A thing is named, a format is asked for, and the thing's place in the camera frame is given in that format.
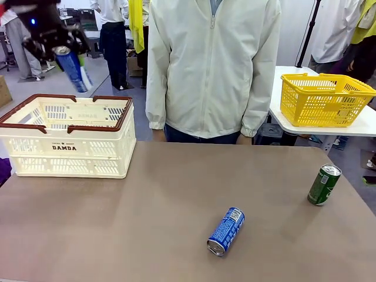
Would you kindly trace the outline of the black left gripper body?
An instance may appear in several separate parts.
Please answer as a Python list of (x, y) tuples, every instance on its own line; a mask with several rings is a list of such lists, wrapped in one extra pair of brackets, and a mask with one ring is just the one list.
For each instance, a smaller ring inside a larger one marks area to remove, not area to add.
[(16, 13), (30, 35), (23, 39), (27, 49), (44, 46), (53, 49), (60, 46), (72, 47), (69, 31), (62, 25), (57, 5), (60, 1), (2, 1), (1, 14)]

